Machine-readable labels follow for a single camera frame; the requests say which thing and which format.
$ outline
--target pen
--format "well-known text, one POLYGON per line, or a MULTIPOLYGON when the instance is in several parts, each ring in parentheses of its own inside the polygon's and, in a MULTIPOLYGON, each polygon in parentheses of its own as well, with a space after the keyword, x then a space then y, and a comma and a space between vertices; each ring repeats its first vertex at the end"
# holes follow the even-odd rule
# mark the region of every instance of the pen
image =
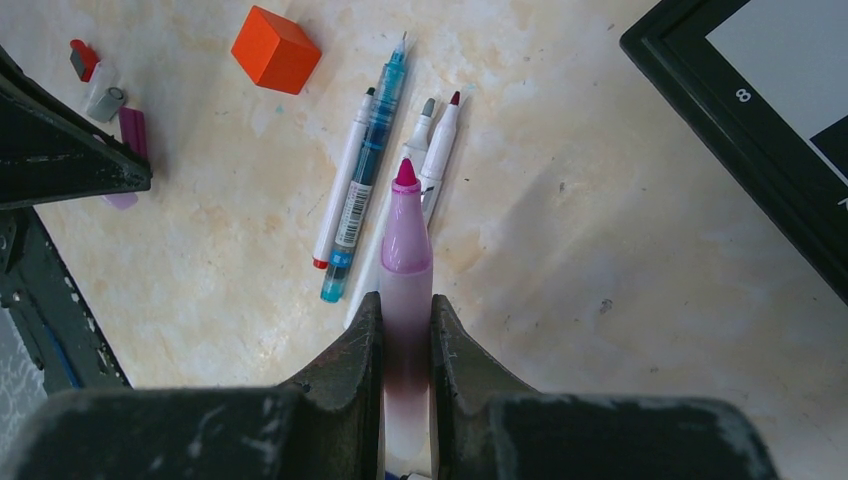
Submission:
POLYGON ((336 303, 344 294, 347 274, 353 263, 356 243, 362 228, 362 219, 368 209, 371 188, 383 152, 392 130, 395 111, 403 89, 403 77, 406 74, 403 62, 406 58, 406 34, 392 53, 389 63, 383 66, 383 74, 377 85, 374 105, 371 108, 371 120, 362 142, 356 170, 342 210, 339 228, 336 231, 335 244, 330 254, 330 266, 324 276, 321 287, 321 299, 336 303))
POLYGON ((368 116, 371 113, 371 103, 374 100, 374 88, 369 88, 362 97, 362 103, 356 112, 350 133, 347 136, 344 154, 342 155, 336 178, 333 180, 333 188, 330 190, 330 200, 327 202, 327 210, 324 211, 324 219, 321 220, 321 232, 315 242, 315 250, 312 252, 312 265, 324 270, 329 265, 330 253, 333 250, 333 236, 339 226, 342 216, 342 208, 345 203, 345 194, 350 180, 353 178, 353 169, 356 168, 356 160, 362 148, 362 140, 365 138, 365 130, 368 128, 368 116))
POLYGON ((424 444, 429 385, 433 248, 421 210, 421 182, 404 159, 380 252, 386 447, 414 458, 424 444))
MULTIPOLYGON (((415 130, 409 140, 403 144, 400 151, 400 156, 392 170, 397 170, 404 158, 412 161, 414 168, 421 168, 424 164, 424 157, 427 155, 427 149, 430 142, 427 136, 430 134, 430 124, 433 123, 433 110, 435 109, 436 101, 432 98, 424 104, 424 109, 421 115, 418 116, 418 122, 415 124, 415 130)), ((389 206, 391 205, 392 192, 386 192, 383 197, 383 203, 380 205, 379 213, 377 214, 377 225, 374 229, 376 234, 374 239, 368 243, 364 256, 361 257, 362 268, 359 269, 356 281, 353 283, 353 294, 350 296, 350 305, 348 306, 347 316, 345 317, 345 328, 350 326, 353 321, 356 311, 359 310, 359 304, 362 303, 363 297, 368 292, 377 290, 377 270, 380 266, 380 241, 383 238, 383 232, 386 230, 386 220, 389 218, 389 206)))
POLYGON ((442 178, 448 165, 453 141, 456 138, 456 119, 459 116, 459 92, 453 94, 451 103, 442 115, 442 119, 433 133, 433 143, 427 151, 424 166, 421 167, 421 207, 424 210, 424 222, 430 224, 436 200, 442 191, 442 178))

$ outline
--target white pen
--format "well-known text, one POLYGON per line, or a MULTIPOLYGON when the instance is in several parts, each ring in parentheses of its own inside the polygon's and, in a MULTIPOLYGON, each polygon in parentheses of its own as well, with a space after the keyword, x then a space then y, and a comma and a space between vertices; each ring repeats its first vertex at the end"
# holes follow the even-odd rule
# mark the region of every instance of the white pen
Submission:
POLYGON ((436 200, 442 191, 442 178, 448 166, 453 141, 456 138, 456 119, 459 116, 459 92, 453 94, 451 103, 442 115, 442 119, 433 133, 433 143, 427 151, 424 166, 418 179, 421 181, 421 208, 424 210, 424 222, 429 226, 436 209, 436 200))
MULTIPOLYGON (((390 172, 396 172, 400 168, 400 163, 404 158, 412 161, 412 166, 416 170, 420 170, 424 164, 424 158, 427 156, 429 142, 427 136, 430 134, 430 124, 433 123, 433 110, 435 109, 436 101, 432 98, 427 100, 421 115, 418 117, 418 122, 415 124, 415 130, 409 140, 403 144, 398 155, 397 162, 392 165, 390 172)), ((364 253, 360 253, 362 259, 362 267, 356 273, 354 280, 353 294, 350 296, 350 305, 348 306, 347 316, 345 317, 345 328, 349 327, 359 310, 359 304, 365 298, 365 294, 377 290, 377 278, 380 266, 380 243, 383 239, 383 231, 386 229, 386 222, 389 218, 389 207, 392 201, 392 192, 389 189, 386 192, 383 201, 380 204, 380 210, 377 214, 377 223, 374 228, 374 236, 368 243, 364 253)))
POLYGON ((369 88, 362 98, 362 104, 359 106, 359 111, 356 112, 356 118, 350 127, 344 155, 341 163, 339 163, 339 169, 336 171, 336 179, 333 180, 333 189, 330 190, 327 210, 324 212, 324 219, 321 220, 321 232, 318 234, 318 241, 315 242, 315 251, 312 252, 312 265, 321 270, 329 266, 330 253, 333 249, 336 230, 339 228, 339 219, 342 216, 342 210, 344 210, 348 186, 353 178, 353 170, 356 168, 359 151, 362 148, 362 140, 365 138, 365 130, 368 129, 368 118, 371 115, 371 102, 373 100, 374 88, 369 88))

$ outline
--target orange wooden block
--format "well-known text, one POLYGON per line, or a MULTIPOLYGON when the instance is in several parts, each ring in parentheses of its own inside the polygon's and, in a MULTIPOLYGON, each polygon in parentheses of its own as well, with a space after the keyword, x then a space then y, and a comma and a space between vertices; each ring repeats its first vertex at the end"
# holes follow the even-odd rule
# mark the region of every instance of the orange wooden block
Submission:
POLYGON ((255 5, 232 53, 253 83, 293 95, 300 93, 321 59, 321 50, 298 24, 255 5))

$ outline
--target blue pen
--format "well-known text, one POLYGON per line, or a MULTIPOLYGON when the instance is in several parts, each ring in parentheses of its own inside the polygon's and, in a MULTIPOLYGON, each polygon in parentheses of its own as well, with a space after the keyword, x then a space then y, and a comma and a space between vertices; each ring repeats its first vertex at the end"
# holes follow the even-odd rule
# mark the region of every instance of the blue pen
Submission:
POLYGON ((321 299, 325 302, 336 303, 344 294, 347 275, 353 263, 353 254, 356 252, 356 243, 362 229, 362 219, 365 217, 368 200, 371 198, 371 188, 380 170, 389 135, 392 133, 392 122, 403 90, 403 77, 406 75, 406 69, 403 66, 405 58, 406 33, 403 34, 403 40, 392 53, 389 63, 383 66, 383 74, 377 85, 377 93, 374 95, 371 106, 370 122, 365 131, 356 171, 350 182, 342 218, 339 221, 339 229, 330 254, 330 266, 327 267, 324 285, 321 287, 321 299))

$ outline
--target marker tip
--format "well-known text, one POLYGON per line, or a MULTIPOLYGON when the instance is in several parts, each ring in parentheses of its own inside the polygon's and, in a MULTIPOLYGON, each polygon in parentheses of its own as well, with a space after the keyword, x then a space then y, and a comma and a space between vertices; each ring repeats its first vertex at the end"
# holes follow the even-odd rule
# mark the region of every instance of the marker tip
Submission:
POLYGON ((400 170, 398 170, 398 176, 395 179, 395 183, 401 187, 411 187, 417 182, 418 178, 415 177, 415 169, 412 167, 412 161, 408 158, 404 158, 403 162, 400 164, 400 170))

